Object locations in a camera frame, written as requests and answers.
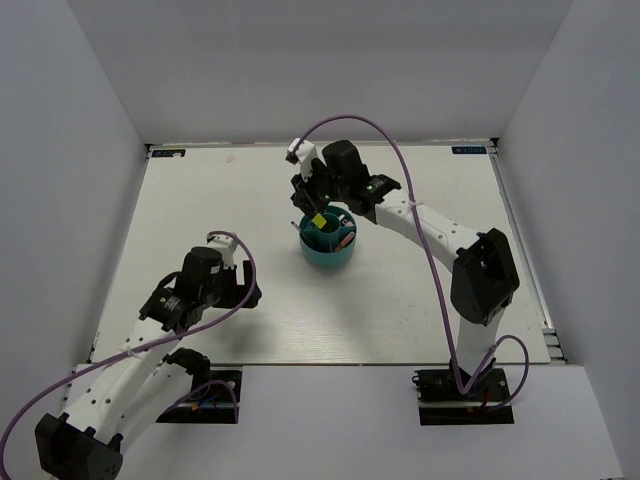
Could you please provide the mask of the yellow highlighter marker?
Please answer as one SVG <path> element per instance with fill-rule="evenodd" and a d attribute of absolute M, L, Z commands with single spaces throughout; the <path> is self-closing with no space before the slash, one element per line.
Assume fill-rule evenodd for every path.
<path fill-rule="evenodd" d="M 321 214 L 316 214 L 312 219 L 311 223 L 318 229 L 322 229 L 326 224 L 326 219 Z"/>

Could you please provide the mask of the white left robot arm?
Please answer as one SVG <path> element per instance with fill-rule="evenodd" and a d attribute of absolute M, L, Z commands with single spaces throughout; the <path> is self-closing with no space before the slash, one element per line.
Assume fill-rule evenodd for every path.
<path fill-rule="evenodd" d="M 114 479 L 140 435 L 174 405 L 199 399 L 211 387 L 206 356 L 179 347 L 205 330 L 209 309 L 227 316 L 257 306 L 255 263 L 241 264 L 237 237 L 214 231 L 192 248 L 181 269 L 164 277 L 139 311 L 120 351 L 94 364 L 98 375 L 57 416 L 35 427 L 41 468 L 57 479 Z"/>

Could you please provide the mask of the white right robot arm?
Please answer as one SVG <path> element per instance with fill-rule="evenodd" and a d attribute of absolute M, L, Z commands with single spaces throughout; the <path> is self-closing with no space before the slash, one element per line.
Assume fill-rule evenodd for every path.
<path fill-rule="evenodd" d="M 449 271 L 447 302 L 460 316 L 458 331 L 445 332 L 453 349 L 451 384 L 459 396 L 477 397 L 488 385 L 501 317 L 520 286 L 506 235 L 460 225 L 418 202 L 396 180 L 371 174 L 348 140 L 318 150 L 295 139 L 286 159 L 299 168 L 291 200 L 304 214 L 324 216 L 330 204 L 343 203 L 351 214 L 422 247 Z"/>

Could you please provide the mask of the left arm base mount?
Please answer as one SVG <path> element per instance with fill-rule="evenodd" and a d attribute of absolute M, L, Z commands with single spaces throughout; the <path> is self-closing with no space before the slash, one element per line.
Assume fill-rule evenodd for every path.
<path fill-rule="evenodd" d="M 243 371 L 211 369 L 206 388 L 193 393 L 161 414 L 159 424 L 233 425 L 240 413 Z"/>

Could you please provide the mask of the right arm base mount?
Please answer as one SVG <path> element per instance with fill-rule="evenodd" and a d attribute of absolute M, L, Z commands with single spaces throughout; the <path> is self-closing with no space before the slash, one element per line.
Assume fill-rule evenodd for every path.
<path fill-rule="evenodd" d="M 416 370 L 412 382 L 417 390 L 421 426 L 472 426 L 514 424 L 512 407 L 497 408 L 510 397 L 505 372 L 495 368 L 471 391 L 461 394 L 451 372 Z"/>

